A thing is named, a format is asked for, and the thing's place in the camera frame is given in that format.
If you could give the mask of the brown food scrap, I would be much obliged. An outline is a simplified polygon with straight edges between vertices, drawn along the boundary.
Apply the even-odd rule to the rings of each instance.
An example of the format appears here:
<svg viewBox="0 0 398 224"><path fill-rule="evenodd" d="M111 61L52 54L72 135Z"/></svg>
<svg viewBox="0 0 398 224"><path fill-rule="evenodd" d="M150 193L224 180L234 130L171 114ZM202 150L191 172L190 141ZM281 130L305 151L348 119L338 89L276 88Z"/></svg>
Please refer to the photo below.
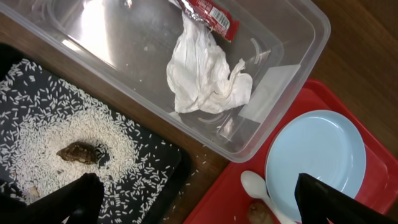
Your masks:
<svg viewBox="0 0 398 224"><path fill-rule="evenodd" d="M85 142L77 141L69 144L67 147L56 153L64 161L80 162L91 165L97 163L95 148Z"/></svg>

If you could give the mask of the brown carrot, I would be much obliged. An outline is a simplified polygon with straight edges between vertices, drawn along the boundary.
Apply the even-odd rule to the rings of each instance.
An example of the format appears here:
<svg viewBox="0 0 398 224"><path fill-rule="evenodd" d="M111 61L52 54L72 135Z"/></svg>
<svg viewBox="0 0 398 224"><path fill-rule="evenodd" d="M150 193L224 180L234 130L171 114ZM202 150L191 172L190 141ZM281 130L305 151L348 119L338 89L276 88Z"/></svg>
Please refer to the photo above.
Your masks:
<svg viewBox="0 0 398 224"><path fill-rule="evenodd" d="M250 224L273 224L271 212L261 202L253 202L248 208L248 220Z"/></svg>

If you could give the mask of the light blue plate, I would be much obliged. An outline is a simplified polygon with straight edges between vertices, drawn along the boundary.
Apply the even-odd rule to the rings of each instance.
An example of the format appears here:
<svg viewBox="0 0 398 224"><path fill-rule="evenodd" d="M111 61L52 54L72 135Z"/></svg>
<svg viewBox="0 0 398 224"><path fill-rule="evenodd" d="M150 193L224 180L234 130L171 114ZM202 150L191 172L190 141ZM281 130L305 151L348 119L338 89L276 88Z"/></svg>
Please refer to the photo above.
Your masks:
<svg viewBox="0 0 398 224"><path fill-rule="evenodd" d="M366 148L357 127L331 110L294 118L274 138L265 164L267 191L276 207L301 221L295 200L300 173L355 198L366 171Z"/></svg>

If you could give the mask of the red plastic tray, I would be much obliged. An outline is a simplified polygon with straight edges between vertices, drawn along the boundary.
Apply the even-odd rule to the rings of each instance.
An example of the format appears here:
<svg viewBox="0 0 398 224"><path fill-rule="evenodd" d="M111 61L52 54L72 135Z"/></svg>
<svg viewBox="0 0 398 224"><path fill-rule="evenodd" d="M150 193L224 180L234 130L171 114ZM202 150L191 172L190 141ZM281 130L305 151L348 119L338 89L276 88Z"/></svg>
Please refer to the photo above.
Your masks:
<svg viewBox="0 0 398 224"><path fill-rule="evenodd" d="M356 126L366 150L366 172L355 199L379 213L386 213L397 200L397 159L326 85L308 80L256 155L245 163L230 163L189 214L186 223L248 223L246 214L252 198L243 189L241 173L252 170L263 176L267 153L277 134L294 118L314 110L337 112Z"/></svg>

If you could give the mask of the white plastic spoon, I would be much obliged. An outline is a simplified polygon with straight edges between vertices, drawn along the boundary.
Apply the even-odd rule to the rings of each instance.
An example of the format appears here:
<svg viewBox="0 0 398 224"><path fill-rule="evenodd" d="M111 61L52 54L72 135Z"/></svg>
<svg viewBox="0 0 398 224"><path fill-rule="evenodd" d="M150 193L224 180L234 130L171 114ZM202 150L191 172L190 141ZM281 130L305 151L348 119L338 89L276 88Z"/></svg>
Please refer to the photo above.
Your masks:
<svg viewBox="0 0 398 224"><path fill-rule="evenodd" d="M295 221L284 215L267 194L266 181L257 173L245 170L241 174L241 183L246 193L256 199L261 199L276 216L281 224L296 224Z"/></svg>

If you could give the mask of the white napkin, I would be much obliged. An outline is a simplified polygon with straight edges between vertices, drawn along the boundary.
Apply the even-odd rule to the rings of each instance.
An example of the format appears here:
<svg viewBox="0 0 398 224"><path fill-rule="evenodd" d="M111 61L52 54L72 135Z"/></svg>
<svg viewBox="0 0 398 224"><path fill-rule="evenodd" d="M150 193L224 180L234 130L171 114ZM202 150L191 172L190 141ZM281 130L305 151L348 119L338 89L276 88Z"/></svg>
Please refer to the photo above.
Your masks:
<svg viewBox="0 0 398 224"><path fill-rule="evenodd" d="M185 14L182 21L183 32L166 68L175 112L218 114L248 103L252 77L243 72L245 61L230 69L210 31Z"/></svg>

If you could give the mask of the clear plastic waste bin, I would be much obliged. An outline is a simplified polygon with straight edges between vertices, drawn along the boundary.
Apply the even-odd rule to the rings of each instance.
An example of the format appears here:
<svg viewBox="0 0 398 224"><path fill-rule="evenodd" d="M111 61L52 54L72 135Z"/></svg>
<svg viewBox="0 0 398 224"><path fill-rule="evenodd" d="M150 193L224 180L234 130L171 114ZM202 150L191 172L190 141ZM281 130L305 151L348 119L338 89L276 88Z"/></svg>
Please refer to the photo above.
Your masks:
<svg viewBox="0 0 398 224"><path fill-rule="evenodd" d="M298 95L331 31L311 1L219 0L239 22L228 42L216 35L230 67L245 62L250 102L220 114L178 114L166 66L183 31L168 1L16 1L1 12L211 150L246 162Z"/></svg>

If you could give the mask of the red snack wrapper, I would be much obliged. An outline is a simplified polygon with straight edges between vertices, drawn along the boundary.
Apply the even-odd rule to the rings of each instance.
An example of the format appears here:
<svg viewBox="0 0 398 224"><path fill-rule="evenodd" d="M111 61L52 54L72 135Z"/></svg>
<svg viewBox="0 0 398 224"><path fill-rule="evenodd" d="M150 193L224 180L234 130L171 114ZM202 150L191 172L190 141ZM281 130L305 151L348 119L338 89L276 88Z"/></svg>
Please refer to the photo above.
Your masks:
<svg viewBox="0 0 398 224"><path fill-rule="evenodd" d="M206 25L217 32L225 40L233 41L238 29L239 21L211 0L170 0L180 8L189 18Z"/></svg>

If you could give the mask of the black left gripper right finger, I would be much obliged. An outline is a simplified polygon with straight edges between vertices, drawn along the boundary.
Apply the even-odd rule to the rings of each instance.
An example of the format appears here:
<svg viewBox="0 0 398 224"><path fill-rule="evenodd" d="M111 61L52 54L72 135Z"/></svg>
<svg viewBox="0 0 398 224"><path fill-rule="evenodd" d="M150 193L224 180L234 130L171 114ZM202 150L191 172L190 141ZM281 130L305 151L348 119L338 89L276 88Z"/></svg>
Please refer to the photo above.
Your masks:
<svg viewBox="0 0 398 224"><path fill-rule="evenodd" d="M298 175L295 200L302 224L397 224L306 173Z"/></svg>

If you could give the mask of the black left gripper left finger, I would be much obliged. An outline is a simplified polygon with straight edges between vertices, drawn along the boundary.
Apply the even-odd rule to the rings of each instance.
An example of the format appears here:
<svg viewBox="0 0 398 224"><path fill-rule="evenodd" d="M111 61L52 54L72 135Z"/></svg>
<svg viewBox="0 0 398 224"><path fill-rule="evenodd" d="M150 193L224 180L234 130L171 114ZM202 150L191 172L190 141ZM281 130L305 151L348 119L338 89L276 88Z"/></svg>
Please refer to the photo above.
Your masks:
<svg viewBox="0 0 398 224"><path fill-rule="evenodd" d="M1 223L96 223L103 197L104 185L94 173L30 205L1 194Z"/></svg>

